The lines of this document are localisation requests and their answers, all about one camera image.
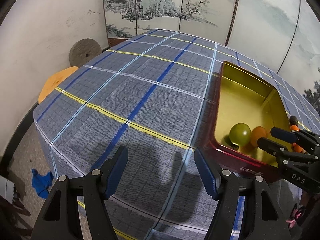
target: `concrete floor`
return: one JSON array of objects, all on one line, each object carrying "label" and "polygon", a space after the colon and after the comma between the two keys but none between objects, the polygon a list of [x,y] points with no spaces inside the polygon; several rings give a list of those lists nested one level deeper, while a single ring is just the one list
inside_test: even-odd
[{"label": "concrete floor", "polygon": [[[34,124],[32,124],[23,137],[9,165],[9,180],[15,183],[17,192],[21,194],[22,204],[31,213],[29,217],[22,214],[20,217],[33,228],[44,199],[38,197],[36,191],[31,186],[32,168],[38,170],[41,175],[45,175],[50,171]],[[84,240],[92,239],[86,217],[82,214],[79,214],[79,217]]]}]

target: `orange object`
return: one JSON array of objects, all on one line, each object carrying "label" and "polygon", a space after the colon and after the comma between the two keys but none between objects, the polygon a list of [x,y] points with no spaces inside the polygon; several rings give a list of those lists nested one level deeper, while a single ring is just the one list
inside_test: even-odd
[{"label": "orange object", "polygon": [[257,141],[258,139],[260,139],[261,137],[268,137],[268,133],[267,130],[264,129],[262,126],[257,126],[256,128],[254,128],[251,132],[251,137],[250,137],[250,143],[253,147],[258,147]]},{"label": "orange object", "polygon": [[298,144],[293,143],[292,145],[293,145],[293,149],[294,149],[294,151],[296,153],[301,153],[302,152],[303,149]]},{"label": "orange object", "polygon": [[64,81],[77,69],[78,67],[69,67],[49,77],[40,92],[38,102],[41,103],[62,81]]},{"label": "orange object", "polygon": [[290,126],[290,130],[294,130],[294,131],[300,131],[300,129],[298,128],[298,126],[296,126],[295,124]]}]

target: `blue cloth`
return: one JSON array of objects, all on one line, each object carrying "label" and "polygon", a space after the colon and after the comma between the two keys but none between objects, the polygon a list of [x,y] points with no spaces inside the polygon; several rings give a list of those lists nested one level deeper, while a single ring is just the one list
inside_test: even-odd
[{"label": "blue cloth", "polygon": [[53,175],[51,171],[47,175],[41,176],[37,170],[32,169],[32,187],[41,198],[47,198],[49,195],[48,187],[52,186]]}]

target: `silver screw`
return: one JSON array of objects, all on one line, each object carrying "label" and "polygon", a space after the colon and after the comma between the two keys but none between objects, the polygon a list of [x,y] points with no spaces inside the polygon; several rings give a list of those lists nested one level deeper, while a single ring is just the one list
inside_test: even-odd
[{"label": "silver screw", "polygon": [[61,175],[61,176],[58,178],[58,180],[60,180],[60,181],[65,181],[66,178],[67,178],[66,175]]},{"label": "silver screw", "polygon": [[94,176],[97,176],[97,175],[100,174],[100,170],[95,169],[95,170],[91,171],[91,174],[94,175]]},{"label": "silver screw", "polygon": [[263,182],[263,177],[257,176],[257,177],[256,177],[256,181],[258,181],[258,182]]},{"label": "silver screw", "polygon": [[231,171],[229,171],[229,170],[223,170],[223,171],[222,171],[222,174],[225,175],[225,176],[230,176],[230,175],[231,175]]}]

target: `wooden stool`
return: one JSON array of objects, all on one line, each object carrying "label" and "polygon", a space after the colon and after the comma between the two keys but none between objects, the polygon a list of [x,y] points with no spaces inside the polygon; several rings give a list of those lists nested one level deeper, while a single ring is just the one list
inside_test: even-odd
[{"label": "wooden stool", "polygon": [[62,81],[64,81],[77,69],[78,67],[76,66],[69,67],[53,74],[50,78],[48,78],[40,92],[38,102],[41,103],[47,97],[47,95],[49,95]]}]

